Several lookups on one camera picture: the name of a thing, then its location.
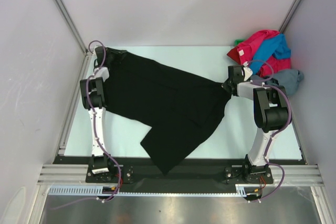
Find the black t shirt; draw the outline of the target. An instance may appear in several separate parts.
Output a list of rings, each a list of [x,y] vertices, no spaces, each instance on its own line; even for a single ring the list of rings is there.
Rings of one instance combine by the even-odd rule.
[[[219,82],[126,50],[108,70],[107,110],[150,127],[141,146],[163,174],[214,133],[232,96]]]

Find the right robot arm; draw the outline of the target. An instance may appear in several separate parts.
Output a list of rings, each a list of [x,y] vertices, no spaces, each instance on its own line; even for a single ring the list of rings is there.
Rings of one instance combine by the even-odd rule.
[[[269,152],[276,136],[291,123],[289,99],[284,87],[270,86],[265,80],[252,80],[251,69],[243,65],[229,66],[228,79],[222,88],[231,95],[253,101],[257,133],[245,157],[242,176],[254,183],[268,169]]]

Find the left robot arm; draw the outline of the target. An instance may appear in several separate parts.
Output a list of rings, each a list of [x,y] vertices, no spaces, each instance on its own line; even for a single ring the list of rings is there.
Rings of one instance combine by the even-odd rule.
[[[121,174],[118,162],[108,153],[104,142],[104,118],[107,100],[103,84],[109,78],[109,70],[104,66],[107,58],[107,49],[104,45],[96,46],[92,54],[101,60],[93,68],[93,72],[86,79],[80,80],[80,93],[84,109],[87,110],[91,125],[91,160],[89,172],[98,175],[103,181],[110,182],[116,172]]]

